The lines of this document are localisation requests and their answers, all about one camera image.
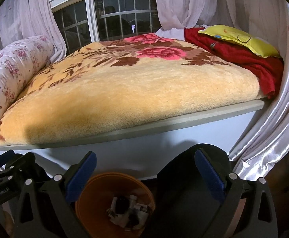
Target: white curtain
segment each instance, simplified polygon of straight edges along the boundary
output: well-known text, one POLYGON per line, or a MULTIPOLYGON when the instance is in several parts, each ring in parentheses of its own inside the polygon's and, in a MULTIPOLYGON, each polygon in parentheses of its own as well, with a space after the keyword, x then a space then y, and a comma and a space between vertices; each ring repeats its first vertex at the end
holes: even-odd
POLYGON ((279 96, 230 152, 234 171, 256 180, 289 151, 289 5, 285 0, 157 0, 162 37, 184 40, 184 28, 224 24, 274 45, 285 61, 279 96))
POLYGON ((66 44, 49 0, 5 0, 0 6, 0 50, 14 41, 36 35, 46 36, 53 42, 51 62, 65 57, 66 44))
POLYGON ((264 177, 289 151, 289 35, 287 45, 278 98, 230 153, 231 160, 238 159, 234 171, 243 179, 264 177))

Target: sheer curtain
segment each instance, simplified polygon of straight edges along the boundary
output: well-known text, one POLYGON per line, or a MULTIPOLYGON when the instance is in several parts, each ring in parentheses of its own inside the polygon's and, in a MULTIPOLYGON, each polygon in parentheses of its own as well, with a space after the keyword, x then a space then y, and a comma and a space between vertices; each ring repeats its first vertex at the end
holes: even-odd
POLYGON ((184 28, 224 24, 274 45, 285 61, 279 96, 230 152, 234 171, 256 180, 289 151, 289 5, 285 0, 157 0, 157 35, 184 40, 184 28))
POLYGON ((36 35, 46 36, 53 42, 51 62, 65 57, 66 44, 49 0, 5 0, 0 6, 0 50, 14 41, 36 35))

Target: red blanket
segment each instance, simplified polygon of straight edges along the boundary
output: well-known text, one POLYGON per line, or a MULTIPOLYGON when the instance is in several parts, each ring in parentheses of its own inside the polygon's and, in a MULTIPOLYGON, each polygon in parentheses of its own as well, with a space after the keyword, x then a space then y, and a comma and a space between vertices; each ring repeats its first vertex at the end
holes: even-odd
POLYGON ((279 94, 284 68, 281 58, 259 57, 246 47, 198 33, 202 29, 204 28, 185 29, 185 41, 195 44, 225 61, 250 70, 258 77, 260 88, 268 98, 279 94))

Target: white bed frame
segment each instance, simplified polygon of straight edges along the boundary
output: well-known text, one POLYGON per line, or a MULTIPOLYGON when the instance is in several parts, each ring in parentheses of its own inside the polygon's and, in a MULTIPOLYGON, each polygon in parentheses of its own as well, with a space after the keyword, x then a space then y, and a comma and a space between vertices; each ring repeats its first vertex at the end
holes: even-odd
POLYGON ((94 174, 118 171, 150 179, 174 157, 197 143, 213 144, 227 153, 262 115, 269 102, 253 100, 212 110, 177 116, 128 129, 65 142, 0 147, 36 155, 50 176, 63 174, 88 151, 97 155, 94 174))

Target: floral blanket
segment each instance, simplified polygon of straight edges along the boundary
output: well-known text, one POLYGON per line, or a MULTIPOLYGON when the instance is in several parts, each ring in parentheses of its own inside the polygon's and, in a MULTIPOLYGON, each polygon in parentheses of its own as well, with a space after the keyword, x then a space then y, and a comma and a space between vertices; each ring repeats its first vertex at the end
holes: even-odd
POLYGON ((91 43, 44 67, 0 121, 0 146, 44 144, 258 98, 250 71, 146 34, 91 43))

